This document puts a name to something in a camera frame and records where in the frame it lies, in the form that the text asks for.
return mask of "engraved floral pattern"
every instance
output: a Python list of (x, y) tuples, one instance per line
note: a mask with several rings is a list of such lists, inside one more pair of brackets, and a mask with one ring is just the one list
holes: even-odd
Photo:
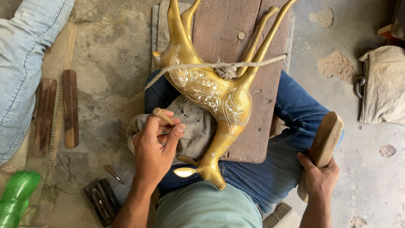
[[(170, 65), (184, 63), (179, 57), (179, 50), (180, 46), (177, 47)], [(207, 105), (213, 109), (215, 114), (218, 114), (221, 103), (220, 87), (217, 82), (208, 78), (207, 73), (201, 70), (183, 68), (171, 70), (169, 74), (173, 83), (183, 89), (183, 93), (188, 94), (192, 101)]]
[(235, 103), (233, 98), (233, 92), (235, 89), (230, 91), (224, 100), (224, 113), (226, 121), (228, 122), (229, 132), (233, 137), (236, 133), (236, 129), (241, 125), (241, 117), (243, 115), (243, 108)]

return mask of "wooden mallet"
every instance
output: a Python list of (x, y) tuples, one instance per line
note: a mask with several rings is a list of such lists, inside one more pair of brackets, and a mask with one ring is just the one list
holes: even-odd
[[(335, 112), (329, 112), (322, 119), (309, 151), (309, 158), (318, 168), (329, 164), (343, 130), (343, 121)], [(298, 196), (308, 202), (308, 189), (305, 184), (305, 170), (301, 175), (297, 189)]]

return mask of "fingernail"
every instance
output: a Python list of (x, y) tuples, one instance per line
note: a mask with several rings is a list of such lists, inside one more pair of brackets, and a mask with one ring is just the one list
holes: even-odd
[(179, 127), (179, 132), (183, 132), (184, 129), (185, 129), (185, 126), (180, 126), (180, 127)]

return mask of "black tool holder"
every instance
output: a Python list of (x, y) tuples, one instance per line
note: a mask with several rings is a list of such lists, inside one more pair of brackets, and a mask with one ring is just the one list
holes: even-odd
[(103, 227), (111, 225), (121, 210), (113, 189), (107, 179), (97, 181), (87, 185), (84, 192), (94, 205), (98, 218)]

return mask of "metal ring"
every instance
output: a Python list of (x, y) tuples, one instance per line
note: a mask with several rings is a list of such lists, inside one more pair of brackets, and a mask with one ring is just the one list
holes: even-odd
[(360, 94), (359, 88), (366, 83), (366, 78), (364, 76), (358, 76), (356, 78), (356, 84), (354, 85), (354, 93), (360, 98), (363, 98), (363, 95)]

